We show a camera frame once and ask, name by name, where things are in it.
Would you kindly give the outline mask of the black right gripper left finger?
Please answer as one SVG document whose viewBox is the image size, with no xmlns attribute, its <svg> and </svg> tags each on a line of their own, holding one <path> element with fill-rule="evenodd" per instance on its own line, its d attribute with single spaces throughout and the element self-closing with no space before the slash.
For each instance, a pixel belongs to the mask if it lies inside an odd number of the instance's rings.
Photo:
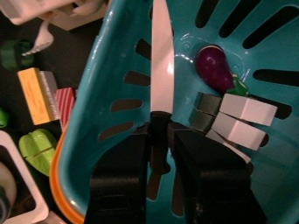
<svg viewBox="0 0 299 224">
<path fill-rule="evenodd" d="M 138 127 L 95 163 L 83 224 L 145 224 L 146 129 Z"/>
</svg>

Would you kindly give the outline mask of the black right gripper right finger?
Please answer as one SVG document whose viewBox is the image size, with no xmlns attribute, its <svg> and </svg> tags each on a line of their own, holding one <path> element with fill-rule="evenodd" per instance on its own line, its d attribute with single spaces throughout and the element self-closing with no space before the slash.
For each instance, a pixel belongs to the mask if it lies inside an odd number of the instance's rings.
<svg viewBox="0 0 299 224">
<path fill-rule="evenodd" d="M 250 191 L 249 167 L 240 156 L 177 122 L 168 124 L 168 141 L 186 223 L 266 224 Z"/>
</svg>

